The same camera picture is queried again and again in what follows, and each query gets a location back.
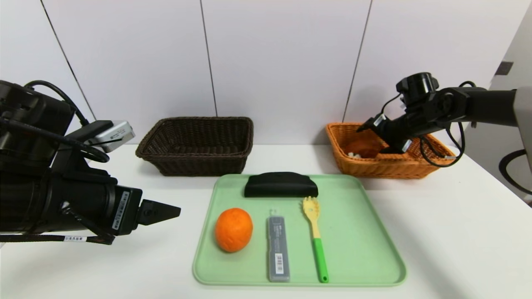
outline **barcode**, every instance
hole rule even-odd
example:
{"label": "barcode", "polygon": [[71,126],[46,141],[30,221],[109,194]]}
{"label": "barcode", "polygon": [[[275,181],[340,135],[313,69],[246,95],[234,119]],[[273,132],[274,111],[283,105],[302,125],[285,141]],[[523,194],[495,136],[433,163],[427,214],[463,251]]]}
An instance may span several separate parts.
{"label": "barcode", "polygon": [[120,199],[120,203],[118,204],[117,214],[114,216],[113,221],[113,229],[118,230],[120,227],[120,222],[122,221],[122,216],[124,215],[124,210],[126,209],[126,204],[128,203],[129,198],[129,192],[124,191],[122,193],[122,199]]}
{"label": "barcode", "polygon": [[282,253],[275,254],[275,274],[284,274],[285,268],[282,263]]}
{"label": "barcode", "polygon": [[87,240],[87,237],[81,237],[81,236],[65,236],[65,239],[63,242],[85,242]]}

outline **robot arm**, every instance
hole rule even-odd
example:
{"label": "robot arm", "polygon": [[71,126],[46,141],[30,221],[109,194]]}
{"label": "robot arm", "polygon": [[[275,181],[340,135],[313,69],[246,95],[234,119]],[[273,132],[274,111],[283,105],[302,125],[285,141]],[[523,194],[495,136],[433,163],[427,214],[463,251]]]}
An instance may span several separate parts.
{"label": "robot arm", "polygon": [[[438,81],[430,73],[417,73],[406,77],[396,85],[397,91],[403,96],[401,101],[406,106],[405,114],[390,120],[383,113],[379,113],[366,121],[359,131],[371,129],[384,140],[389,147],[385,148],[383,153],[404,153],[412,138],[423,137],[442,129],[449,130],[452,122],[471,121],[473,126],[476,122],[501,124],[518,127],[521,133],[525,149],[512,153],[513,158],[531,153],[532,87],[486,90],[469,81],[462,85],[465,84],[472,86],[449,87],[437,91]],[[514,185],[515,182],[505,173],[510,161],[511,159],[503,159],[500,170]],[[528,155],[528,163],[532,171],[532,154]],[[521,186],[518,188],[531,194]]]}
{"label": "robot arm", "polygon": [[[51,88],[64,101],[34,91],[34,85]],[[65,136],[74,114],[82,127]],[[53,84],[0,80],[0,242],[111,245],[114,236],[130,234],[138,224],[179,216],[179,207],[142,200],[141,189],[118,185],[87,164],[85,159],[107,162],[106,153],[133,137],[126,121],[89,123]],[[96,236],[41,235],[81,229]]]}

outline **wicker basket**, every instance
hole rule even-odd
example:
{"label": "wicker basket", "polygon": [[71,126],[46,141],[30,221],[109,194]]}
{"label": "wicker basket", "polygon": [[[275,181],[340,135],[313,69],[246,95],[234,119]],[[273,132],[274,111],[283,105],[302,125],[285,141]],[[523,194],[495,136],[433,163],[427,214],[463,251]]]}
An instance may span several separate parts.
{"label": "wicker basket", "polygon": [[164,176],[223,176],[241,173],[253,146],[246,117],[181,117],[160,120],[136,155]]}
{"label": "wicker basket", "polygon": [[[412,140],[410,148],[404,154],[379,153],[374,159],[358,159],[347,156],[342,148],[357,138],[375,138],[384,146],[387,146],[371,130],[357,133],[356,130],[360,125],[361,123],[330,123],[327,125],[327,134],[332,144],[332,153],[342,173],[356,177],[420,179],[439,168],[425,161],[419,150],[418,138]],[[454,155],[453,152],[432,135],[427,135],[426,138],[443,155]],[[435,163],[449,164],[452,162],[450,159],[436,156],[426,144],[423,145],[425,147],[425,153]]]}

